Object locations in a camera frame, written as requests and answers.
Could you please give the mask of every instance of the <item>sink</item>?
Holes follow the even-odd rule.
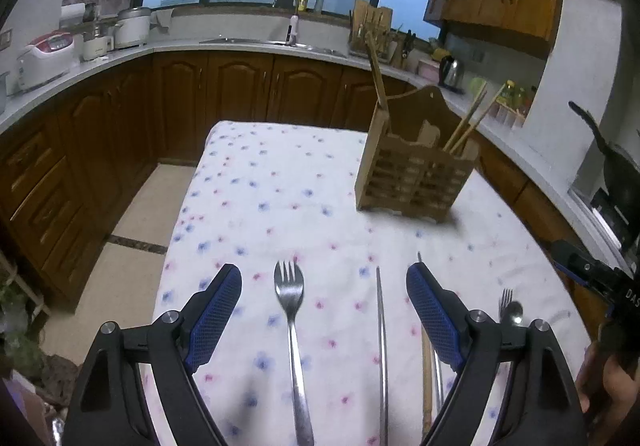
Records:
[[[306,44],[296,44],[295,46],[289,46],[287,42],[283,40],[257,40],[255,38],[213,38],[212,40],[203,40],[201,44],[260,44],[263,46],[283,46],[291,47],[295,49],[304,49],[310,52],[319,52],[322,54],[333,54],[336,56],[344,57],[340,51],[335,49],[316,48],[315,46],[308,46]]]

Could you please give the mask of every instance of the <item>tablecloth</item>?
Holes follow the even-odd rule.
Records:
[[[422,423],[420,322],[407,267],[423,261],[469,309],[497,319],[503,288],[525,324],[551,322],[575,376],[589,340],[570,296],[523,224],[473,172],[445,223],[355,209],[366,134],[222,121],[211,130],[164,261],[154,318],[181,309],[225,263],[242,295],[212,359],[194,375],[230,445],[295,445],[286,318],[273,288],[276,261],[296,260],[305,298],[296,319],[316,445],[379,441],[375,269],[388,340],[389,444],[418,445]],[[500,368],[474,444],[487,443],[507,367]],[[444,365],[447,389],[454,379]],[[159,439],[175,444],[153,375],[143,370]]]

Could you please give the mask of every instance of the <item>silver fork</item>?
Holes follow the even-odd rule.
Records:
[[[309,417],[309,407],[305,397],[305,383],[302,378],[302,364],[300,363],[300,350],[298,349],[298,337],[296,335],[296,325],[294,323],[296,314],[302,304],[302,297],[305,290],[305,279],[298,264],[280,263],[276,264],[273,274],[273,283],[276,296],[284,314],[287,315],[289,327],[289,360],[291,364],[291,383],[293,395],[293,419],[296,426],[296,439],[299,446],[313,446],[314,432],[311,428],[311,418]]]
[[[503,289],[502,296],[500,297],[500,311],[498,312],[498,318],[500,318],[500,323],[502,323],[502,318],[504,317],[504,310],[507,309],[508,304],[511,303],[513,299],[513,289]]]

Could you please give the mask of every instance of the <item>wok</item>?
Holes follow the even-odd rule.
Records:
[[[605,141],[590,113],[572,101],[569,102],[569,108],[587,123],[593,132],[598,150],[604,155],[604,182],[609,200],[630,226],[640,226],[640,167],[625,149]]]

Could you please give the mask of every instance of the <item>tile floor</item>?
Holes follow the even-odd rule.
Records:
[[[131,202],[113,234],[167,246],[194,168],[158,165]],[[100,325],[151,322],[164,255],[107,243],[87,281],[75,314],[55,313],[41,347],[82,363]]]

